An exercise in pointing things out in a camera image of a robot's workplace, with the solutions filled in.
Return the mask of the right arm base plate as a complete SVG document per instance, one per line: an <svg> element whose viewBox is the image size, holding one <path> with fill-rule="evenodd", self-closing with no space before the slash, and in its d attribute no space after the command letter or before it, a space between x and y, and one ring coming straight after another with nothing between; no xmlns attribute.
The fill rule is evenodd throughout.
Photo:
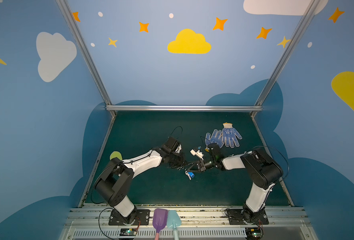
<svg viewBox="0 0 354 240"><path fill-rule="evenodd" d="M253 212L249 209L226 209L230 225L268 225L269 220L265 209Z"/></svg>

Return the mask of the blue-capped keys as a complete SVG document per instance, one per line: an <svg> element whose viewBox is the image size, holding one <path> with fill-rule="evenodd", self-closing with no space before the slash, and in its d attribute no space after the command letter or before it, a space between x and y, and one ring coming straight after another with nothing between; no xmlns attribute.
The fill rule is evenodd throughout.
<svg viewBox="0 0 354 240"><path fill-rule="evenodd" d="M194 178L194 173L193 172L189 172L189 171L185 171L185 175L188 176L189 180L192 180L192 178Z"/></svg>

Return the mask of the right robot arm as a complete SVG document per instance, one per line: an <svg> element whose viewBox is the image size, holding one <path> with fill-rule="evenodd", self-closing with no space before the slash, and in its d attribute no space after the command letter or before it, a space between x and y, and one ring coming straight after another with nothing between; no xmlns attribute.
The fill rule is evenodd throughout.
<svg viewBox="0 0 354 240"><path fill-rule="evenodd" d="M273 187L282 178L283 170L265 151L264 146L257 146L249 152L229 157L222 154L217 143L209 144L207 151L210 154L207 161L199 148L190 151L193 156L198 157L198 161L185 170L185 174L192 178L194 173L203 173L213 168L221 171L246 169L252 180L252 187L242 209L234 210L234 213L241 214L241 217L229 216L229 223L269 224L265 211L266 201Z"/></svg>

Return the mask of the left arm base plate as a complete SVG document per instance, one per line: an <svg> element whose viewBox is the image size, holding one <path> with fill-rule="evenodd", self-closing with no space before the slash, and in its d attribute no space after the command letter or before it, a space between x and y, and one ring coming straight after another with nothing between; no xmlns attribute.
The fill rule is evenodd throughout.
<svg viewBox="0 0 354 240"><path fill-rule="evenodd" d="M150 220L150 210L135 209L127 217L123 217L117 210L113 209L109 219L109 226L148 226Z"/></svg>

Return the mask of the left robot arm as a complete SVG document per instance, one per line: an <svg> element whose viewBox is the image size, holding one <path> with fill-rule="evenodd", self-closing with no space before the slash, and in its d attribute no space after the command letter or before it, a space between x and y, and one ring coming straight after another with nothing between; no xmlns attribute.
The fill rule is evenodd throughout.
<svg viewBox="0 0 354 240"><path fill-rule="evenodd" d="M137 208L128 197L133 179L162 163L184 163L181 143L169 137L161 147L155 147L138 157L111 159L96 179L93 189L118 213L119 220L129 225L137 216Z"/></svg>

